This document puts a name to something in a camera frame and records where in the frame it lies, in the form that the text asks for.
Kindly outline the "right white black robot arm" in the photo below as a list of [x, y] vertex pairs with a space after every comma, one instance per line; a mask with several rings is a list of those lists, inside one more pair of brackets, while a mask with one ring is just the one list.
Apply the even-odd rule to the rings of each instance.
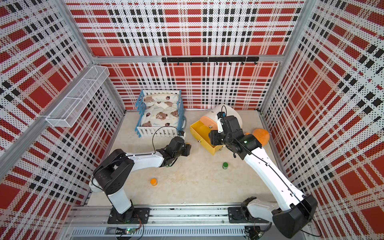
[[286, 238], [292, 238], [310, 223], [318, 202], [295, 187], [268, 156], [262, 142], [253, 134], [245, 134], [237, 117], [217, 114], [217, 129], [211, 130], [211, 145], [224, 145], [234, 156], [247, 163], [269, 188], [275, 202], [253, 198], [246, 202], [246, 213], [273, 223]]

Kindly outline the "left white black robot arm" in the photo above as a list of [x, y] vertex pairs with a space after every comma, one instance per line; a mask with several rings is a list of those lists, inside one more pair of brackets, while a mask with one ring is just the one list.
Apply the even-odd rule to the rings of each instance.
[[92, 173], [89, 186], [95, 193], [104, 193], [112, 204], [108, 224], [147, 224], [150, 208], [136, 208], [124, 190], [130, 173], [148, 168], [171, 167], [179, 157], [190, 155], [191, 144], [183, 137], [151, 153], [133, 154], [114, 150]]

